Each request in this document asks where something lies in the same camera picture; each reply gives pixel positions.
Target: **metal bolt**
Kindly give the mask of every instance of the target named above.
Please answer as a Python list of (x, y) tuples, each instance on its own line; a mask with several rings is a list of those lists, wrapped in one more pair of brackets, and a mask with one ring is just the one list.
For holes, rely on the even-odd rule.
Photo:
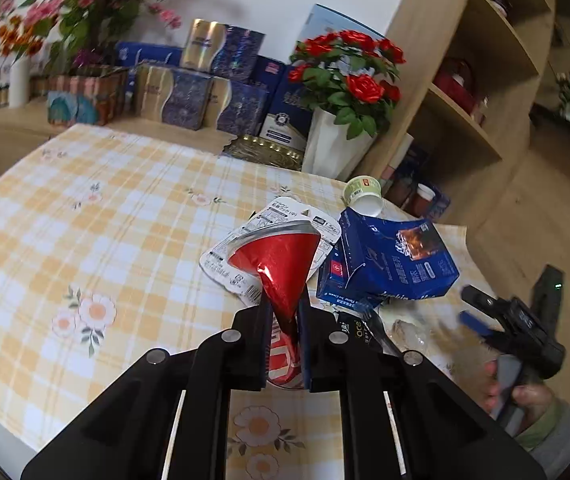
[(415, 350), (409, 350), (402, 356), (409, 366), (418, 366), (422, 362), (422, 354)]
[(329, 341), (334, 343), (335, 345), (342, 345), (345, 344), (350, 337), (345, 334), (344, 332), (336, 331), (329, 334)]
[(220, 337), (226, 343), (235, 343), (241, 338), (241, 333), (238, 330), (234, 330), (233, 328), (229, 330), (225, 330)]
[(157, 365), (164, 361), (165, 359), (165, 352), (163, 352), (159, 348), (154, 348), (147, 352), (147, 362), (151, 365)]

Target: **green cuff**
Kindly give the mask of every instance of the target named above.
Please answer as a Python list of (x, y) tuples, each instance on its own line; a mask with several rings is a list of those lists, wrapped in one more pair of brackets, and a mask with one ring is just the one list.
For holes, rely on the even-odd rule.
[(554, 430), (562, 416), (562, 404), (555, 399), (547, 411), (535, 423), (515, 437), (527, 452), (534, 449)]

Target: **white cylinder vase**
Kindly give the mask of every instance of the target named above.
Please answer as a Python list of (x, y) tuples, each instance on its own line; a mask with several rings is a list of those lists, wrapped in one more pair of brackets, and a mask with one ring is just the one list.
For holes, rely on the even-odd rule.
[(335, 118), (320, 108), (314, 110), (303, 158), (303, 173), (347, 180), (374, 142), (374, 138), (364, 131), (347, 140), (350, 126), (334, 124)]
[(9, 70), (9, 108), (21, 108), (30, 100), (31, 58), (19, 57)]

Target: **red basket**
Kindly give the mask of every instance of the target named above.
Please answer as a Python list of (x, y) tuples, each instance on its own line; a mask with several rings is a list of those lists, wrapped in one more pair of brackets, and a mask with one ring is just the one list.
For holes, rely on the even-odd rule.
[[(445, 94), (447, 94), (453, 102), (460, 106), (465, 112), (471, 115), (474, 110), (474, 105), (476, 104), (476, 99), (474, 97), (474, 79), (469, 68), (469, 65), (464, 60), (456, 60), (458, 69), (454, 72), (449, 63), (443, 62), (443, 65), (438, 70), (438, 74), (434, 79), (434, 85), (440, 88)], [(454, 76), (459, 72), (465, 70), (467, 74), (464, 77), (465, 83), (468, 87), (466, 89), (458, 81), (454, 79)]]

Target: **tablecloth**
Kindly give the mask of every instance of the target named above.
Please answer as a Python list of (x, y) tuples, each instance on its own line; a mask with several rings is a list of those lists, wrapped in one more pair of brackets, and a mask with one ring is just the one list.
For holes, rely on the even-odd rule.
[[(86, 125), (28, 155), (0, 178), (2, 426), (40, 450), (148, 349), (193, 349), (230, 327), (242, 304), (204, 275), (203, 251), (276, 196), (337, 218), (343, 186)], [(456, 326), (460, 286), (490, 289), (464, 228), (439, 230), (462, 278), (406, 314), (451, 372), (460, 349), (480, 355)], [(228, 437), (229, 479), (342, 477), (337, 394), (233, 392)]]

